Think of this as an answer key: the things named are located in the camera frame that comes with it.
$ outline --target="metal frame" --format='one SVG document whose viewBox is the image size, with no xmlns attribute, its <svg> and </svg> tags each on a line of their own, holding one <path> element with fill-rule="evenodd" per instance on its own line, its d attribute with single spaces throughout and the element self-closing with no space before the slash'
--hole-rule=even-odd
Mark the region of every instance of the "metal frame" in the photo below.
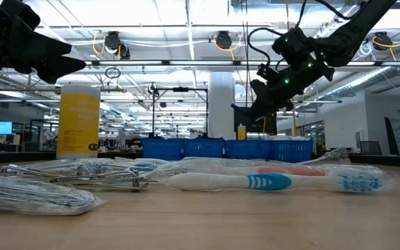
<svg viewBox="0 0 400 250">
<path fill-rule="evenodd" d="M 156 99 L 156 92 L 157 91 L 162 91 L 160 96 Z M 153 89 L 152 92 L 152 134 L 151 136 L 153 137 L 155 135 L 155 121 L 156 121 L 156 102 L 166 94 L 168 91 L 173 91 L 173 92 L 189 92 L 189 91 L 194 91 L 201 99 L 202 101 L 206 102 L 206 135 L 208 135 L 208 118 L 209 118 L 209 94 L 208 94 L 208 89 L 205 88 L 191 88 L 191 87 L 157 87 Z M 204 91 L 206 93 L 206 99 L 201 97 L 201 95 L 197 91 Z"/>
</svg>

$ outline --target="ceiling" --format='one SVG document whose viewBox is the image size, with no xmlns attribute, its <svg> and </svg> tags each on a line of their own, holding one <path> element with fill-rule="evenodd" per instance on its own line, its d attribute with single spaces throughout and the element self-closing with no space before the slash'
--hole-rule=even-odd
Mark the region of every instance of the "ceiling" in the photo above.
<svg viewBox="0 0 400 250">
<path fill-rule="evenodd" d="M 119 31 L 120 39 L 127 44 L 131 52 L 131 60 L 246 60 L 242 22 L 248 21 L 249 31 L 258 27 L 270 27 L 284 33 L 288 25 L 293 25 L 299 18 L 301 1 L 291 0 L 288 4 L 288 15 L 285 3 L 270 0 L 248 0 L 248 12 L 244 1 L 239 0 L 24 0 L 41 17 L 41 24 L 36 32 L 57 40 L 62 40 L 74 45 L 68 55 L 86 61 L 116 60 L 112 55 L 102 51 L 103 37 L 108 31 Z M 328 1 L 343 13 L 354 13 L 357 7 L 347 5 L 350 1 Z M 309 1 L 301 22 L 301 28 L 307 36 L 324 37 L 330 35 L 341 23 L 334 21 L 335 15 L 326 7 L 314 1 Z M 233 55 L 230 51 L 219 50 L 213 42 L 218 31 L 228 31 L 233 39 Z M 395 44 L 400 44 L 400 1 L 387 12 L 382 20 L 371 30 L 368 38 L 375 32 L 386 31 Z M 251 37 L 259 49 L 266 51 L 273 61 L 281 57 L 275 54 L 271 45 L 276 37 L 268 32 L 258 32 Z M 395 48 L 397 55 L 400 47 Z M 248 60 L 265 60 L 264 55 L 249 50 Z M 371 48 L 371 43 L 360 48 L 353 58 L 355 62 L 370 60 L 392 60 L 389 51 L 376 51 Z M 122 75 L 118 81 L 113 80 L 101 83 L 105 70 L 109 67 L 87 67 L 81 72 L 70 74 L 58 79 L 56 85 L 49 85 L 32 74 L 21 75 L 7 69 L 0 72 L 0 86 L 3 88 L 30 88 L 34 85 L 37 89 L 53 89 L 66 84 L 90 85 L 94 88 L 115 88 L 120 86 L 124 92 L 103 92 L 102 99 L 136 100 L 148 99 L 147 87 L 154 83 L 159 88 L 172 88 L 186 86 L 189 88 L 208 88 L 209 72 L 232 72 L 236 82 L 236 98 L 245 100 L 245 86 L 247 84 L 247 70 L 245 67 L 216 66 L 118 66 Z M 312 98 L 319 93 L 337 85 L 340 81 L 356 74 L 368 72 L 373 67 L 347 67 L 336 71 L 332 82 L 322 78 L 306 89 L 303 97 Z M 256 75 L 256 66 L 251 67 L 250 78 L 259 78 Z M 31 99 L 59 99 L 59 95 L 52 92 L 29 92 Z M 168 115 L 170 110 L 198 110 L 198 113 L 189 116 L 159 117 L 160 122 L 168 127 L 173 121 L 180 121 L 186 128 L 197 126 L 203 128 L 206 105 L 201 99 L 202 94 L 194 92 L 173 93 L 168 92 L 163 99 L 189 99 L 192 103 L 168 103 L 166 108 L 158 108 L 162 114 Z M 0 93 L 0 98 L 13 98 Z M 124 115 L 136 117 L 135 123 L 127 122 L 129 128 L 148 127 L 145 120 L 149 121 L 150 103 L 109 103 L 112 109 Z M 50 114 L 50 108 L 58 108 L 59 103 L 44 103 L 42 107 Z M 110 111 L 102 115 L 114 115 Z M 124 119 L 111 119 L 106 117 L 103 122 L 126 122 Z"/>
</svg>

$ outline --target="blue toothbrush handle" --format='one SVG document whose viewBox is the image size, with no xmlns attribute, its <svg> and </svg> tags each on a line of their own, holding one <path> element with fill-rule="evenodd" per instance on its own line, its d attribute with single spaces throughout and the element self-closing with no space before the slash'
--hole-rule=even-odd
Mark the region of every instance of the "blue toothbrush handle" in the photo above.
<svg viewBox="0 0 400 250">
<path fill-rule="evenodd" d="M 284 190 L 292 184 L 291 179 L 283 174 L 252 174 L 247 177 L 248 188 L 252 190 Z"/>
</svg>

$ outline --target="desk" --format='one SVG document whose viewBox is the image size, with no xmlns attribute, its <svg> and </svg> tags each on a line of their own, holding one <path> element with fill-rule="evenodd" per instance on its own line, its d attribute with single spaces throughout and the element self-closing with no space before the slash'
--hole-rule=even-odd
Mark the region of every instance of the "desk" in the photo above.
<svg viewBox="0 0 400 250">
<path fill-rule="evenodd" d="M 0 249 L 400 249 L 400 167 L 378 195 L 290 191 L 96 192 L 75 217 L 0 213 Z"/>
</svg>

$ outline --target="table surface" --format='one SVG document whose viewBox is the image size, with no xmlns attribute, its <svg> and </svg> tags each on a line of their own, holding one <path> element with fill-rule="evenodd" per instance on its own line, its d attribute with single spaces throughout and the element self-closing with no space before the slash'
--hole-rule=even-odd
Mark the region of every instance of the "table surface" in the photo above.
<svg viewBox="0 0 400 250">
<path fill-rule="evenodd" d="M 376 195 L 287 191 L 95 192 L 83 215 L 0 213 L 0 249 L 400 249 L 400 167 Z"/>
</svg>

